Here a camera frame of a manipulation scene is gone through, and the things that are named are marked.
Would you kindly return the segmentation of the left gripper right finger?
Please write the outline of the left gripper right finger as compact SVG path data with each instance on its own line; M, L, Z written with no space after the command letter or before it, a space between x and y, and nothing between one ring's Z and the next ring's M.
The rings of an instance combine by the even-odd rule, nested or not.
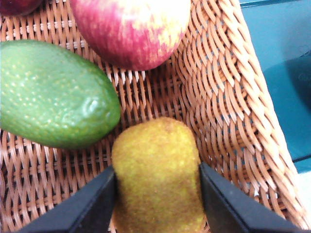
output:
M302 233L303 230L248 197L214 169L200 164L202 199L213 233Z

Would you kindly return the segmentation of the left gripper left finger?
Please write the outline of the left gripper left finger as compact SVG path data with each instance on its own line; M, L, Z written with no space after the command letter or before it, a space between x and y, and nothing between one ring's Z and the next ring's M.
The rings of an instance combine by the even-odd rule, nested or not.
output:
M19 232L105 233L112 217L115 197L115 172L109 166L70 198Z

